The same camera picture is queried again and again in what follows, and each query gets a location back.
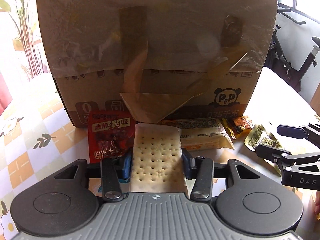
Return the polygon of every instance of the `floral tablecloth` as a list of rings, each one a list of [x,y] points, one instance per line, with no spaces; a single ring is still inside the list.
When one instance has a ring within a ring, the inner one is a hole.
[[[268,121],[273,127],[280,123],[299,126],[318,122],[308,104],[269,69],[262,71],[246,113],[254,121]],[[220,163],[239,159],[280,182],[275,170],[244,146],[244,139],[242,136],[234,142],[235,151],[206,150],[193,155],[207,156]],[[285,148],[293,153],[319,150],[306,140],[282,139]],[[0,240],[10,240],[18,232],[10,215],[11,202],[18,193],[74,160],[88,157],[87,130],[71,124],[52,76],[36,76],[0,116]],[[128,184],[122,186],[126,191]],[[99,187],[99,179],[90,181],[89,189],[96,195]],[[215,179],[213,195],[224,189],[224,180]],[[320,221],[314,215],[315,192],[303,189],[295,192],[304,204],[297,232],[305,240],[319,239]]]

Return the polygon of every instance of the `artificial plant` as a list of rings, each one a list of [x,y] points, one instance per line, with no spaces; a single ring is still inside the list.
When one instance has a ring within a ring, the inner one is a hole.
[[[15,3],[10,5],[7,1],[0,0],[0,12],[8,13],[17,29],[18,36],[12,40],[13,47],[16,51],[25,52],[28,66],[21,67],[30,80],[40,73],[49,72],[49,69],[36,46],[41,40],[34,40],[33,34],[38,27],[38,19],[37,16],[33,16],[32,10],[28,7],[29,3],[30,0],[15,0]]]

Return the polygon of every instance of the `exercise bike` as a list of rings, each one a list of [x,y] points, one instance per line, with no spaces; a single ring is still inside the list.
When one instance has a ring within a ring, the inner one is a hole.
[[[287,17],[294,23],[298,25],[306,24],[305,21],[298,22],[295,19],[291,18],[289,15],[285,14],[286,12],[291,12],[289,8],[278,8],[277,13],[282,14]],[[273,72],[275,72],[279,77],[281,77],[284,81],[286,81],[295,91],[301,91],[301,79],[308,71],[311,64],[313,66],[317,65],[315,60],[317,53],[320,51],[320,38],[312,37],[315,45],[313,45],[313,50],[309,53],[305,62],[302,64],[300,70],[295,70],[291,67],[291,62],[286,59],[284,56],[283,50],[281,48],[280,42],[276,36],[278,30],[280,30],[280,26],[276,25],[276,28],[273,32],[271,44],[269,47],[269,51],[267,54],[267,58],[264,66],[270,68]]]

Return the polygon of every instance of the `cracker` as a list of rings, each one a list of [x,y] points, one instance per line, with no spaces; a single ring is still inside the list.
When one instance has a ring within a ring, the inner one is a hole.
[[[132,192],[185,192],[179,129],[139,123],[133,145]]]

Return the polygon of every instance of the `window frame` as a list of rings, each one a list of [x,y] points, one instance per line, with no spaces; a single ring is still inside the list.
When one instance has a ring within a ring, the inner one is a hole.
[[[308,19],[310,19],[310,20],[312,20],[312,21],[314,21],[314,22],[316,22],[318,24],[320,24],[320,20],[317,20],[317,19],[309,16],[308,14],[297,10],[297,0],[293,0],[292,6],[288,6],[288,5],[285,5],[283,3],[278,3],[278,6],[281,7],[281,8],[289,8],[289,9],[291,9],[291,11],[293,11],[295,13],[298,13],[298,14],[300,14],[300,15],[302,15],[302,16],[304,16],[304,17],[306,17],[306,18],[308,18]]]

